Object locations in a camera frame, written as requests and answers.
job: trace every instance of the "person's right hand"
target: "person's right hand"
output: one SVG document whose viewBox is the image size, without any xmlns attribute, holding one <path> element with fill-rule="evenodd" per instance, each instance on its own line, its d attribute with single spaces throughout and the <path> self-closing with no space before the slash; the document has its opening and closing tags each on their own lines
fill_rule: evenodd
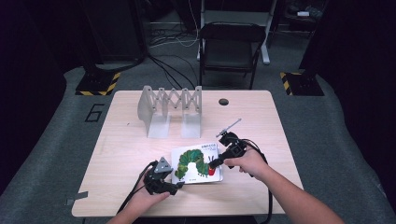
<svg viewBox="0 0 396 224">
<path fill-rule="evenodd" d="M 224 164 L 228 166 L 239 166 L 239 172 L 249 173 L 262 180 L 262 173 L 268 167 L 262 156 L 251 147 L 247 147 L 247 151 L 243 157 L 224 160 Z"/>
</svg>

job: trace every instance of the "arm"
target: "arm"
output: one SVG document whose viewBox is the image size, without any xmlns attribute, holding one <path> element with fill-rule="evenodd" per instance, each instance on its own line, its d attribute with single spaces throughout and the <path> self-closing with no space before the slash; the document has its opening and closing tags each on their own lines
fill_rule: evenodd
<svg viewBox="0 0 396 224">
<path fill-rule="evenodd" d="M 268 166 L 254 149 L 247 148 L 243 157 L 227 159 L 224 164 L 239 166 L 239 172 L 254 175 L 263 182 L 293 223 L 344 223 L 326 204 Z"/>
<path fill-rule="evenodd" d="M 138 191 L 134 194 L 125 208 L 111 218 L 107 224 L 133 223 L 138 217 L 149 210 L 152 205 L 163 201 L 170 195 L 169 192 L 150 195 L 146 188 L 142 188 L 143 186 L 144 183 L 142 178 L 136 187 Z"/>
</svg>

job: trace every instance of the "yellow and black hazard tape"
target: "yellow and black hazard tape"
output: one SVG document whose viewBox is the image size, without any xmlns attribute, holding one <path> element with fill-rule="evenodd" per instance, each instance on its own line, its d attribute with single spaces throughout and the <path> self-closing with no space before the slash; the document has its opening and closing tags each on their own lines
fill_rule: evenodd
<svg viewBox="0 0 396 224">
<path fill-rule="evenodd" d="M 76 91 L 76 95 L 110 95 L 113 92 L 114 88 L 116 88 L 117 81 L 119 80 L 120 73 L 114 75 L 111 80 L 110 85 L 108 86 L 106 91 Z"/>
<path fill-rule="evenodd" d="M 300 75 L 301 73 L 280 73 L 280 77 L 282 78 L 283 87 L 285 88 L 286 94 L 293 95 L 288 79 L 286 78 L 286 74 Z"/>
</svg>

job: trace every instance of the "gray carpet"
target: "gray carpet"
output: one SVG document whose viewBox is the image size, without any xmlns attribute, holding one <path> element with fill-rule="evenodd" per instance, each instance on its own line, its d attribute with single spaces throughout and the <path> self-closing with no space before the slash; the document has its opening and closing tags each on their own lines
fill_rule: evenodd
<svg viewBox="0 0 396 224">
<path fill-rule="evenodd" d="M 302 35 L 276 34 L 269 49 L 271 64 L 259 63 L 253 89 L 273 94 L 291 152 L 304 189 L 313 194 L 346 223 L 396 223 L 396 216 L 381 191 L 375 172 L 366 164 L 344 124 L 342 108 L 332 88 L 320 77 L 325 96 L 288 96 L 280 72 L 298 72 L 307 39 Z M 162 45 L 150 53 L 196 83 L 197 44 Z M 65 200 L 78 192 L 112 97 L 76 96 L 82 68 L 64 74 L 67 90 L 47 130 L 29 158 L 0 198 L 0 223 L 81 223 L 71 215 Z M 189 82 L 175 74 L 182 86 Z M 172 85 L 163 71 L 149 59 L 124 71 L 115 91 L 153 89 Z M 207 87 L 204 90 L 217 89 Z M 84 122 L 94 104 L 103 113 L 98 122 Z M 263 221 L 265 216 L 256 217 Z M 88 218 L 86 223 L 105 223 L 107 217 Z M 271 223 L 290 223 L 285 215 L 274 215 Z"/>
</svg>

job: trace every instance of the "green caterpillar illustration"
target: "green caterpillar illustration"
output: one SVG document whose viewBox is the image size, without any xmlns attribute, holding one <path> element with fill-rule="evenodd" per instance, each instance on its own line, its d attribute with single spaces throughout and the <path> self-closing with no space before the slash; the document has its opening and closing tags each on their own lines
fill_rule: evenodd
<svg viewBox="0 0 396 224">
<path fill-rule="evenodd" d="M 204 153 L 200 149 L 191 149 L 180 155 L 178 159 L 177 170 L 175 176 L 181 179 L 186 175 L 189 168 L 187 167 L 190 162 L 195 162 L 195 166 L 198 170 L 198 175 L 207 177 L 213 175 L 216 169 L 211 169 L 208 163 L 204 162 Z"/>
</svg>

